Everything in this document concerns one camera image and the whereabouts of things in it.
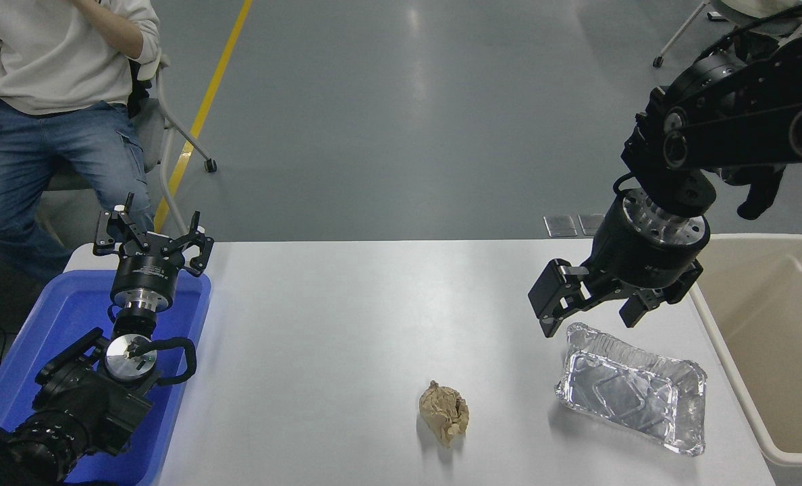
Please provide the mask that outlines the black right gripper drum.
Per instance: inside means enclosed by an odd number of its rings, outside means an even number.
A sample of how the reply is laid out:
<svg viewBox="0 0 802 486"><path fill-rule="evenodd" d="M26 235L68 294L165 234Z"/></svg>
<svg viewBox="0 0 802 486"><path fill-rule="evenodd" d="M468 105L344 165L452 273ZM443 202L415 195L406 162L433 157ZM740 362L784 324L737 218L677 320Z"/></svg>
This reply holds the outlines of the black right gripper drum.
<svg viewBox="0 0 802 486"><path fill-rule="evenodd" d="M698 254L710 242L703 216L680 217L648 196L617 196L599 226L587 258L587 289L622 295L660 290L681 298L701 275Z"/></svg>

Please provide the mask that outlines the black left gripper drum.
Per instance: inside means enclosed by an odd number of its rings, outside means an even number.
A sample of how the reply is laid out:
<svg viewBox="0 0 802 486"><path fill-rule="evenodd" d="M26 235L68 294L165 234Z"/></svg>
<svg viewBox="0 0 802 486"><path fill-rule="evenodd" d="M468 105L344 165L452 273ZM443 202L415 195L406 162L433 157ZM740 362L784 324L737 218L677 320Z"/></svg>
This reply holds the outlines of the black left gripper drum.
<svg viewBox="0 0 802 486"><path fill-rule="evenodd" d="M130 241L118 248L118 267L111 289L111 298L120 298L128 290L152 290L164 298L175 295L179 272L185 265L181 251L164 255L159 251L144 252Z"/></svg>

